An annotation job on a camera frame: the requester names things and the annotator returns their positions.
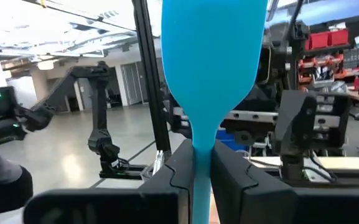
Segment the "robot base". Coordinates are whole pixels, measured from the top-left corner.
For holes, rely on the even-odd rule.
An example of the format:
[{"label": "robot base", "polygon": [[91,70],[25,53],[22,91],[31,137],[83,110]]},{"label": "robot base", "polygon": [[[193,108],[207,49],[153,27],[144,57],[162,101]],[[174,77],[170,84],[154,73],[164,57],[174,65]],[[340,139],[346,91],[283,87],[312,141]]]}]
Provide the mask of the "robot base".
[{"label": "robot base", "polygon": [[102,170],[99,173],[99,177],[105,179],[142,180],[141,172],[145,168],[145,165],[129,165],[125,167],[125,170]]}]

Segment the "pillar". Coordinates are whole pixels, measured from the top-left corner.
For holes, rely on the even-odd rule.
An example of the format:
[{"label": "pillar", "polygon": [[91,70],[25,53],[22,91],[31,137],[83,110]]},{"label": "pillar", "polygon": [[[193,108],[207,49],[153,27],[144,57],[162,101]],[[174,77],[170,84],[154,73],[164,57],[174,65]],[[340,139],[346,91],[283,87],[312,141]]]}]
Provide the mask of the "pillar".
[{"label": "pillar", "polygon": [[41,100],[49,94],[47,73],[46,71],[39,70],[37,67],[33,67],[30,69],[30,74],[34,84],[37,100]]}]

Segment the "vertical pole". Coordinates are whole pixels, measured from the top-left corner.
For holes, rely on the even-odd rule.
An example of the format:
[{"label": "vertical pole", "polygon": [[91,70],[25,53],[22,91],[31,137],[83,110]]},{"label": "vertical pole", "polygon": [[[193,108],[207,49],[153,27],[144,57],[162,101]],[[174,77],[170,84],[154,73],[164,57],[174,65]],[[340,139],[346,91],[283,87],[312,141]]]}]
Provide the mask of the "vertical pole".
[{"label": "vertical pole", "polygon": [[133,4],[139,49],[146,78],[146,89],[152,117],[154,139],[156,140],[157,150],[163,151],[165,159],[168,159],[171,155],[171,148],[167,123],[162,112],[159,72],[157,69],[154,38],[150,25],[149,11],[147,10],[147,2],[146,0],[133,0]]},{"label": "vertical pole", "polygon": [[301,42],[305,43],[304,41],[293,40],[291,44],[290,90],[298,90],[298,61],[300,59]]}]

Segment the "spatula head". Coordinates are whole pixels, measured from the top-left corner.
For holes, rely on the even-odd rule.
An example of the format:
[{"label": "spatula head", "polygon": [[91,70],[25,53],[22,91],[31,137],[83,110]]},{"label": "spatula head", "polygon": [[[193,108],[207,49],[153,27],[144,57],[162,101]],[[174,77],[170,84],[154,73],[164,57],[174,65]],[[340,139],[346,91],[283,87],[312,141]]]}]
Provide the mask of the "spatula head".
[{"label": "spatula head", "polygon": [[267,0],[166,0],[167,84],[191,123],[216,126],[256,78]]}]

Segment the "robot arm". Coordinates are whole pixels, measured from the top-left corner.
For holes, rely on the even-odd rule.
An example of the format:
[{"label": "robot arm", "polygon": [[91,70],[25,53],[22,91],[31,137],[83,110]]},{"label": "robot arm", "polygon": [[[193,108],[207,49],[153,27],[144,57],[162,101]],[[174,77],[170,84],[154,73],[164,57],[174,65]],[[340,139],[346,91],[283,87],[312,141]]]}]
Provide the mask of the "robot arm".
[{"label": "robot arm", "polygon": [[22,112],[22,116],[27,120],[25,123],[26,129],[33,132],[46,128],[52,117],[56,114],[67,88],[73,86],[78,78],[102,79],[108,77],[108,69],[104,62],[99,62],[96,67],[75,66],[69,69],[66,75],[54,85],[52,91],[44,99],[40,100],[29,110],[20,107],[19,111]]}]

